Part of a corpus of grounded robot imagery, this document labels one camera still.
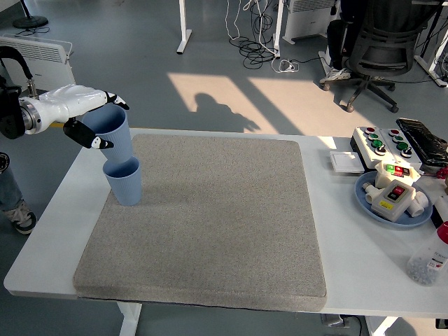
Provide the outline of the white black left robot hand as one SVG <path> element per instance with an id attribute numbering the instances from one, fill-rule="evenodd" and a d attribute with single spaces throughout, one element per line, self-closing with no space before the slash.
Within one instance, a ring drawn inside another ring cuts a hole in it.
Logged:
<path id="1" fill-rule="evenodd" d="M 32 102 L 36 110 L 32 130 L 40 133 L 54 122 L 63 123 L 64 133 L 76 143 L 86 148 L 109 149 L 114 147 L 111 140 L 98 136 L 88 126 L 77 120 L 87 112 L 96 110 L 108 103 L 127 110 L 129 106 L 115 93 L 85 87 L 83 85 L 66 85 L 56 90 L 41 94 Z"/>

